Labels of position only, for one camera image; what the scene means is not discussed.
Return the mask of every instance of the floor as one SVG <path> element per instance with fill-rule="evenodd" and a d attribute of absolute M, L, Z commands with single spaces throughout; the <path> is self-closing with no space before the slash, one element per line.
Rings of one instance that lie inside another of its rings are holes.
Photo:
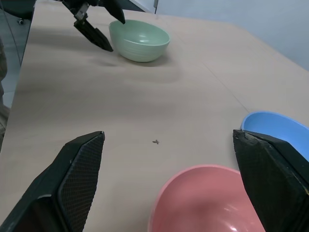
<path fill-rule="evenodd" d="M 119 3 L 125 10 L 143 11 L 129 0 L 121 0 Z M 12 106 L 31 24 L 30 21 L 25 20 L 25 23 L 20 25 L 18 20 L 15 16 L 8 13 L 4 14 L 0 9 L 0 37 L 4 44 L 8 65 L 8 73 L 2 81 L 4 89 L 3 102 L 8 107 Z"/>

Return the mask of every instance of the bowl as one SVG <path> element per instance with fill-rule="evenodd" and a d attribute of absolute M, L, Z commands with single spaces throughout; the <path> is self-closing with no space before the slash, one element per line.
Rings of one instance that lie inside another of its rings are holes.
<path fill-rule="evenodd" d="M 109 29 L 116 50 L 136 62 L 158 59 L 170 41 L 169 34 L 163 29 L 137 20 L 126 20 L 125 24 L 114 21 Z"/>
<path fill-rule="evenodd" d="M 201 165 L 161 189 L 148 232 L 264 232 L 238 171 Z"/>
<path fill-rule="evenodd" d="M 244 118 L 241 129 L 287 141 L 309 161 L 309 129 L 294 119 L 274 112 L 257 111 Z"/>

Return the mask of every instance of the green bowl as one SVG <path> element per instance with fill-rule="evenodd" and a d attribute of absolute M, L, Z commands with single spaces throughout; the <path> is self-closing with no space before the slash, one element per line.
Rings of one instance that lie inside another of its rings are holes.
<path fill-rule="evenodd" d="M 169 34 L 161 28 L 137 20 L 110 23 L 111 40 L 125 58 L 136 62 L 158 59 L 169 44 Z"/>

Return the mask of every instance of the blue bowl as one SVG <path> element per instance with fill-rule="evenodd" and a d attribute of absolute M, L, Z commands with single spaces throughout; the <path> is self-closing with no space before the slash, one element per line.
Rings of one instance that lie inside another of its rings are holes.
<path fill-rule="evenodd" d="M 309 161 L 309 129 L 294 119 L 273 112 L 257 111 L 244 118 L 241 129 L 287 141 Z"/>

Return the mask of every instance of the cable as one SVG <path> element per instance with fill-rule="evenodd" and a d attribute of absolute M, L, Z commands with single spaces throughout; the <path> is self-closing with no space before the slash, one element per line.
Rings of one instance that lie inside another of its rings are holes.
<path fill-rule="evenodd" d="M 8 24 L 9 26 L 9 29 L 10 29 L 10 32 L 12 34 L 12 37 L 13 37 L 13 40 L 14 40 L 14 44 L 15 44 L 15 48 L 16 48 L 16 51 L 17 51 L 17 56 L 18 56 L 18 61 L 19 61 L 19 65 L 21 66 L 21 60 L 20 60 L 20 57 L 19 57 L 19 52 L 18 52 L 18 48 L 17 48 L 17 44 L 16 44 L 16 41 L 15 41 L 15 38 L 14 38 L 14 35 L 13 35 L 13 32 L 12 32 L 12 29 L 11 29 L 11 26 L 9 24 L 9 20 L 8 18 L 6 17 L 6 12 L 4 11 L 4 7 L 2 5 L 2 1 L 0 0 L 0 7 L 3 11 L 3 14 L 4 14 L 4 17 L 5 17 L 5 20 L 6 20 L 6 23 Z"/>

